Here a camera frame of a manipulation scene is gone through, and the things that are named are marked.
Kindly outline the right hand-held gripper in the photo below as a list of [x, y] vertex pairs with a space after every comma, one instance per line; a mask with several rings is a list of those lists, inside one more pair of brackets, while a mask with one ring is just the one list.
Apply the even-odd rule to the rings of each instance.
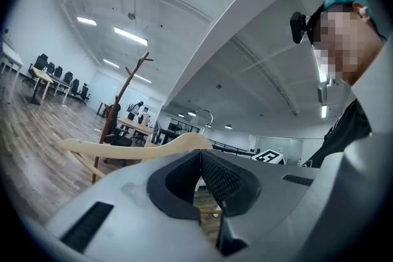
[[252, 160], [261, 161], [264, 163], [271, 164], [283, 164], [286, 165], [286, 158], [281, 152], [274, 151], [272, 149], [265, 150], [251, 157]]

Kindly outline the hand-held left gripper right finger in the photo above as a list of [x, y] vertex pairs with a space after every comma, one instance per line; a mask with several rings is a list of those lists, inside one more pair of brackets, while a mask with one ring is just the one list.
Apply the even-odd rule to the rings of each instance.
[[202, 178], [222, 209], [216, 246], [201, 260], [301, 261], [318, 172], [201, 151]]

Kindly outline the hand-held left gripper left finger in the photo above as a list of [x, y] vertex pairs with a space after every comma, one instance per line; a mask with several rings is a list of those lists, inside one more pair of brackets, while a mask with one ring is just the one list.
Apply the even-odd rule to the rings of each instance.
[[46, 230], [70, 245], [69, 233], [95, 204], [104, 204], [104, 220], [78, 255], [87, 261], [217, 261], [222, 254], [196, 220], [171, 218], [147, 193], [149, 177], [185, 157], [175, 153], [128, 166], [99, 180], [69, 201], [46, 224]]

